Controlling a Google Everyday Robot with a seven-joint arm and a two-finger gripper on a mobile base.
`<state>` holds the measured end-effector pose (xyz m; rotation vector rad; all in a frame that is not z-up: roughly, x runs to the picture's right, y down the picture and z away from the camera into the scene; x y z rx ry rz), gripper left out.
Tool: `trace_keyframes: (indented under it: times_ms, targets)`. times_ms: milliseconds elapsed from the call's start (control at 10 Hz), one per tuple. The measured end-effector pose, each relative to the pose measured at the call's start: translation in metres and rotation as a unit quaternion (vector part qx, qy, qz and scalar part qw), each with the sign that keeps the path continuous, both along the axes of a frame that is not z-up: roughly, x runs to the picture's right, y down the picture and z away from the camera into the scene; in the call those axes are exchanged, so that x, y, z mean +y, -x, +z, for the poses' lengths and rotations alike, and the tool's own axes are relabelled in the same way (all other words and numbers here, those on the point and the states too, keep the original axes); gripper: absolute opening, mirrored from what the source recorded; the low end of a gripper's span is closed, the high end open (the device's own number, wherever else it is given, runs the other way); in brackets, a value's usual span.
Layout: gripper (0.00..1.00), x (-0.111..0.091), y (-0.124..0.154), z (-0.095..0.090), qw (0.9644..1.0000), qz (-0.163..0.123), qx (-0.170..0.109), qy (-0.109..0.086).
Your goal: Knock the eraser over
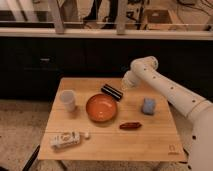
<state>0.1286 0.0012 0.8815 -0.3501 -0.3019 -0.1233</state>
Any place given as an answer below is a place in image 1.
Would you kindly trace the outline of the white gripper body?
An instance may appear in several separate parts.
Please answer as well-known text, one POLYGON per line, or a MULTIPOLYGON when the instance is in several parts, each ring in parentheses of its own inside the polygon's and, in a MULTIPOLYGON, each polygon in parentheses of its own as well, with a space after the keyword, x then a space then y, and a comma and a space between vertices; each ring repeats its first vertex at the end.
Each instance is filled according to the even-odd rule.
POLYGON ((133 88, 137 85, 138 79, 132 71, 127 71, 122 78, 121 87, 123 90, 133 88))

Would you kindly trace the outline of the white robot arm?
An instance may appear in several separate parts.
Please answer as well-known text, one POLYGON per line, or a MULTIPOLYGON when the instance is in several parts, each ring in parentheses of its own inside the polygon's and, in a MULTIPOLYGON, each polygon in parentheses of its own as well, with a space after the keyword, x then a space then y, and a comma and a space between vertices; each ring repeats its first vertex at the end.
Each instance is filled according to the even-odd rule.
POLYGON ((154 56, 134 59, 122 85, 132 88, 143 80, 161 93, 192 124, 188 165, 191 171, 213 171, 213 102, 157 72, 154 56))

